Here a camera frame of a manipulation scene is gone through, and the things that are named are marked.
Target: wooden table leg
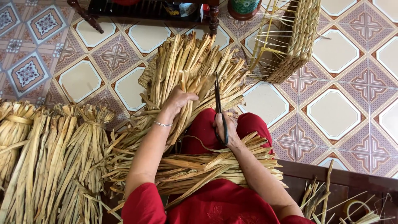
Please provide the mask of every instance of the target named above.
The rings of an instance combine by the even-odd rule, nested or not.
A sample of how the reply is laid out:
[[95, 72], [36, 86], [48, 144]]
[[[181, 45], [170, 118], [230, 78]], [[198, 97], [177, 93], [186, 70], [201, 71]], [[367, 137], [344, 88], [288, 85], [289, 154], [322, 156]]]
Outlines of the wooden table leg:
[[217, 16], [219, 15], [219, 6], [209, 6], [210, 14], [210, 34], [217, 34], [217, 28], [219, 27], [219, 20]]
[[94, 19], [94, 17], [92, 15], [90, 15], [88, 13], [88, 11], [84, 8], [82, 8], [79, 3], [77, 2], [77, 0], [66, 0], [68, 2], [68, 4], [74, 8], [77, 13], [79, 13], [79, 15], [88, 22], [88, 24], [90, 24], [92, 27], [94, 27], [99, 33], [103, 33], [102, 28], [100, 27], [100, 25], [98, 24], [98, 22]]

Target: silver bracelet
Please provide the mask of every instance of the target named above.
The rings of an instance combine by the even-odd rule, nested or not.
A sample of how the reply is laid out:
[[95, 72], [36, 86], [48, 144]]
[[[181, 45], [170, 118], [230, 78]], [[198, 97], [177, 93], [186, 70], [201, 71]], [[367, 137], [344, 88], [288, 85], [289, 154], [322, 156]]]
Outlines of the silver bracelet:
[[157, 125], [159, 125], [159, 126], [161, 126], [161, 127], [170, 127], [170, 126], [173, 126], [173, 124], [161, 124], [161, 123], [159, 123], [159, 122], [157, 122], [157, 121], [153, 121], [155, 124], [157, 124]]

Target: woman's left hand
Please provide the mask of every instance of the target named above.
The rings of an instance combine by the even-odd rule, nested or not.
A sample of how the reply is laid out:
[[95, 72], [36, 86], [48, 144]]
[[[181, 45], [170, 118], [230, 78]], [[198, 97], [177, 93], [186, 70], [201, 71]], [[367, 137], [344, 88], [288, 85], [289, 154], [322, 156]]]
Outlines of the woman's left hand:
[[158, 118], [165, 119], [163, 122], [170, 124], [173, 122], [174, 117], [181, 111], [181, 108], [185, 106], [189, 100], [198, 99], [198, 95], [191, 92], [184, 92], [181, 90], [181, 87], [177, 85], [174, 87], [173, 91], [169, 95], [169, 98], [164, 103]]

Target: black scissors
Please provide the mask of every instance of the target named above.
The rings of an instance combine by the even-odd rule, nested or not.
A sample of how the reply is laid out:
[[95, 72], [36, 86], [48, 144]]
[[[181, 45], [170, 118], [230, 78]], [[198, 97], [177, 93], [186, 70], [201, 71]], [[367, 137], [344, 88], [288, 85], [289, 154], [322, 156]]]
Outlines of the black scissors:
[[220, 99], [220, 86], [219, 86], [219, 75], [216, 73], [216, 81], [214, 82], [214, 92], [216, 95], [216, 113], [221, 113], [222, 117], [222, 125], [224, 126], [224, 141], [220, 138], [219, 134], [216, 131], [216, 128], [214, 128], [214, 133], [216, 134], [216, 137], [218, 141], [223, 145], [226, 146], [228, 144], [228, 127], [225, 122], [225, 117], [224, 114], [222, 113], [221, 110], [221, 99]]

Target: woman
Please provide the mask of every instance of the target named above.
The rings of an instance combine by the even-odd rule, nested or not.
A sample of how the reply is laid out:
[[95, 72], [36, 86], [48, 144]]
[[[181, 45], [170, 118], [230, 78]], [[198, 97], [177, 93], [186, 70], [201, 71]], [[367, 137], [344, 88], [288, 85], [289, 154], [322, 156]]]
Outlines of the woman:
[[[165, 214], [162, 201], [154, 184], [157, 168], [174, 117], [189, 100], [198, 100], [193, 93], [175, 87], [158, 114], [156, 121], [143, 139], [126, 179], [122, 211], [125, 224], [184, 224], [184, 223], [312, 223], [303, 214], [281, 184], [251, 154], [240, 140], [253, 131], [268, 139], [262, 147], [270, 147], [271, 136], [264, 121], [246, 113], [238, 118], [238, 127], [231, 119], [228, 126], [228, 148], [237, 158], [248, 185], [243, 188], [226, 179], [217, 179], [204, 185], [181, 204]], [[193, 121], [187, 135], [198, 137], [208, 148], [222, 149], [214, 134], [224, 136], [221, 114], [213, 109], [202, 111]], [[182, 153], [210, 153], [195, 138], [184, 138]]]

